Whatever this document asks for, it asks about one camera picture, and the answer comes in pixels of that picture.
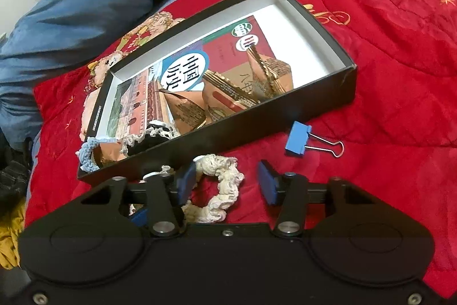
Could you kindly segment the cream lace scrunchie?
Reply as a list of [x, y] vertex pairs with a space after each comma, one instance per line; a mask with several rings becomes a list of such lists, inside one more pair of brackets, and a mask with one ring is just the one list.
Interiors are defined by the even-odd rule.
[[245, 179], [238, 170], [238, 159], [208, 154], [194, 158], [194, 165], [196, 175], [191, 177], [192, 188], [197, 187], [203, 176], [216, 177], [218, 193], [204, 207], [198, 207], [187, 199], [181, 208], [187, 223], [213, 224], [224, 221], [227, 210], [238, 200], [238, 189]]

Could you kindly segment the blue binder clip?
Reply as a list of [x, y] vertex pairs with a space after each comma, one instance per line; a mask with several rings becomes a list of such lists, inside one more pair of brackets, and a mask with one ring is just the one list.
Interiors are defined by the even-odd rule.
[[303, 156], [307, 150], [330, 153], [335, 158], [340, 158], [345, 152], [342, 141], [332, 142], [312, 132], [312, 127], [295, 121], [286, 141], [286, 153]]

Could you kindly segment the black white lace scrunchie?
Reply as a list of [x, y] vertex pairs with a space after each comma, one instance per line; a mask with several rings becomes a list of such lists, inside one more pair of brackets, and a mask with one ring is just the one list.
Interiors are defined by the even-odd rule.
[[128, 135], [122, 139], [122, 153], [125, 156], [133, 156], [180, 135], [173, 125], [154, 119], [147, 124], [143, 134]]

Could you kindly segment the brown paper sachet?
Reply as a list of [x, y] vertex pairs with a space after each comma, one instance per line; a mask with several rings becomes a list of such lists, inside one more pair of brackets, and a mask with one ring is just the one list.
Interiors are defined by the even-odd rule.
[[257, 51], [254, 44], [246, 50], [252, 71], [251, 93], [259, 101], [281, 96], [294, 88], [290, 65]]
[[172, 92], [164, 88], [165, 97], [177, 131], [184, 135], [207, 124], [205, 103], [201, 91]]
[[205, 83], [202, 95], [208, 124], [259, 104], [251, 94], [218, 72], [206, 70], [202, 80]]

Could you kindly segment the blue lace scrunchie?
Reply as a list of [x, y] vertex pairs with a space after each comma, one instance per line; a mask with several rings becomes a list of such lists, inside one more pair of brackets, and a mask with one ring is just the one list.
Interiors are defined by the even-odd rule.
[[95, 137], [88, 137], [87, 140], [81, 145], [80, 149], [75, 152], [80, 170], [87, 174], [91, 174], [100, 169], [95, 161], [94, 150], [101, 144], [111, 144], [117, 142], [116, 139], [97, 139]]

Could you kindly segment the colourful history book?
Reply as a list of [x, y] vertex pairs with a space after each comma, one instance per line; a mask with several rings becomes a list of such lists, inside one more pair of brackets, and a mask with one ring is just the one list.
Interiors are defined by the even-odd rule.
[[259, 53], [275, 58], [258, 19], [249, 14], [157, 59], [146, 53], [113, 78], [98, 134], [115, 139], [141, 135], [154, 119], [174, 126], [160, 89], [202, 92], [206, 70], [220, 73], [252, 95], [252, 71], [246, 53], [252, 44]]

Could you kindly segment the red embroidered quilt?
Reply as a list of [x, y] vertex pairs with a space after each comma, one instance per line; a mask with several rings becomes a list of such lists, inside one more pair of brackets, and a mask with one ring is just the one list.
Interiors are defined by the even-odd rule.
[[[222, 0], [177, 0], [187, 18]], [[314, 119], [319, 135], [346, 146], [339, 160], [320, 152], [284, 153], [285, 134], [231, 151], [245, 175], [230, 223], [273, 222], [256, 163], [314, 182], [339, 176], [424, 224], [435, 253], [425, 282], [456, 291], [456, 0], [297, 0], [313, 12], [357, 65], [354, 101]]]

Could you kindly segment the black cardboard box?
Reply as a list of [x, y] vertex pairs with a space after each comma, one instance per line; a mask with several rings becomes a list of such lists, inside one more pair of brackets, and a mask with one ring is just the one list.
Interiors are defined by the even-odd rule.
[[138, 180], [350, 102], [356, 64], [296, 0], [224, 0], [119, 59], [98, 92], [79, 180]]

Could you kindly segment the blue blanket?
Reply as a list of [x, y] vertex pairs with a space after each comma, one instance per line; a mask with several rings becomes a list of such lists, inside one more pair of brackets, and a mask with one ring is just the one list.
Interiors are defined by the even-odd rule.
[[1, 45], [1, 132], [21, 150], [42, 126], [33, 88], [98, 57], [163, 0], [41, 0]]

